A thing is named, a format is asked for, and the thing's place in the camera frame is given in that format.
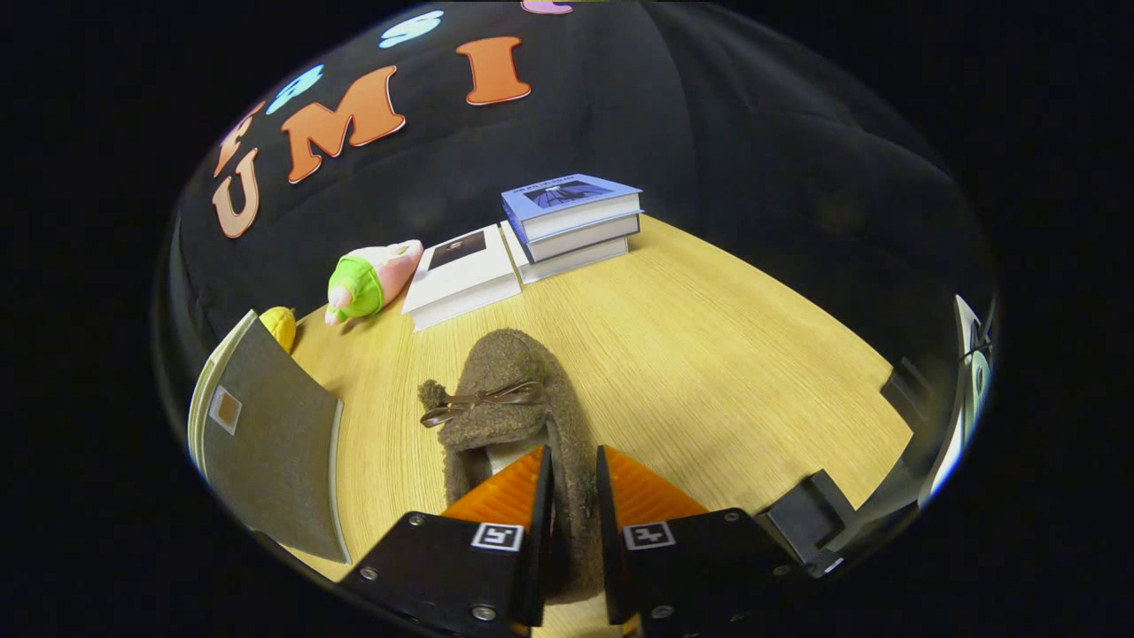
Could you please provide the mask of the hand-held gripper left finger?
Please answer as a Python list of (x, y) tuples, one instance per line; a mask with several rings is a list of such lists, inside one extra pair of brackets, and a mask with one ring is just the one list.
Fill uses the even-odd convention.
[(552, 526), (555, 460), (538, 446), (443, 513), (401, 516), (339, 586), (424, 637), (528, 637)]

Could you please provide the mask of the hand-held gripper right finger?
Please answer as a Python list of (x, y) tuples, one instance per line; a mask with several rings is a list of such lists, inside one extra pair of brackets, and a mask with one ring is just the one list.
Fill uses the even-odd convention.
[(711, 511), (598, 446), (606, 607), (623, 637), (761, 637), (802, 605), (803, 575), (748, 512)]

